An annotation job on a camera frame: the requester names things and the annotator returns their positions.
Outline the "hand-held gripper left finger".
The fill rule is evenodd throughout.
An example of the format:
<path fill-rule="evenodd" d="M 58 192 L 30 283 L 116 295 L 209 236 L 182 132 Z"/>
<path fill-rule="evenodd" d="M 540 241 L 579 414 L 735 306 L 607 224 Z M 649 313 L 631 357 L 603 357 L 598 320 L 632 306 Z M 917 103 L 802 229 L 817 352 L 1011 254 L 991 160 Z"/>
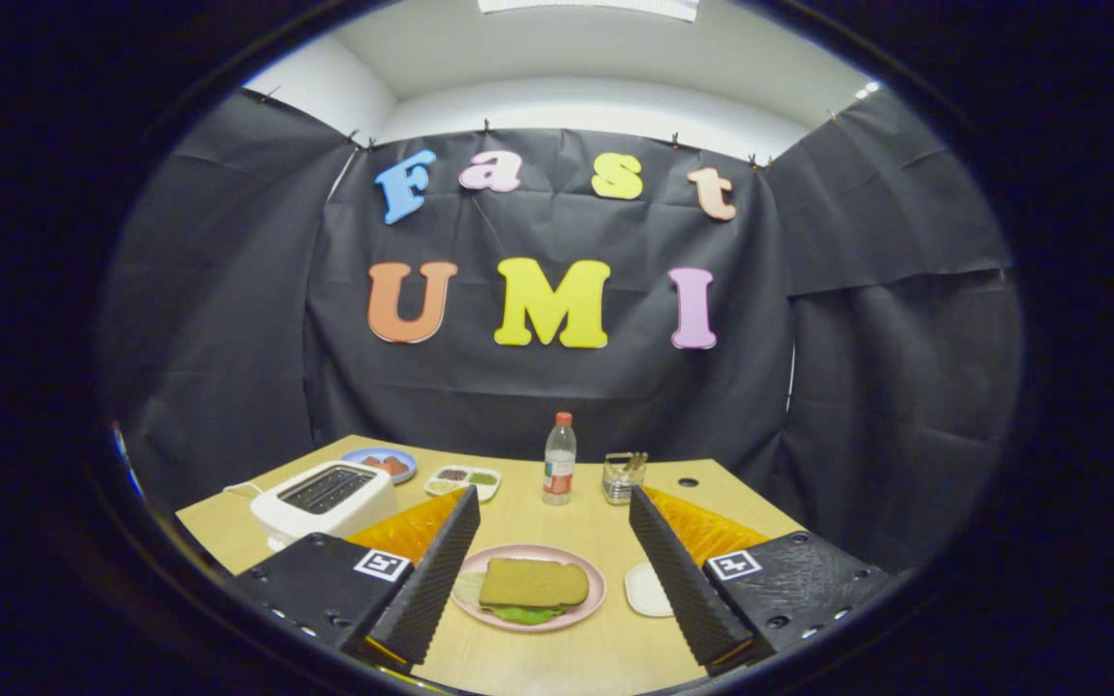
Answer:
<path fill-rule="evenodd" d="M 383 541 L 306 535 L 233 587 L 248 602 L 332 651 L 407 673 L 427 651 L 481 526 L 477 486 L 426 503 L 430 538 L 412 561 Z"/>

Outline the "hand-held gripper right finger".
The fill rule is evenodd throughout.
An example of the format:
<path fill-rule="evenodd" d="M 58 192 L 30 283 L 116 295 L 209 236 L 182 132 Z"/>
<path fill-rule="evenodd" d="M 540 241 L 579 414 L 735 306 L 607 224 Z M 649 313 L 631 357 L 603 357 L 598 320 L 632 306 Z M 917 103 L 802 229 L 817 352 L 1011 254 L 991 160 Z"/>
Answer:
<path fill-rule="evenodd" d="M 790 651 L 893 581 L 818 535 L 764 538 L 649 486 L 632 487 L 629 520 L 688 650 L 712 677 Z"/>

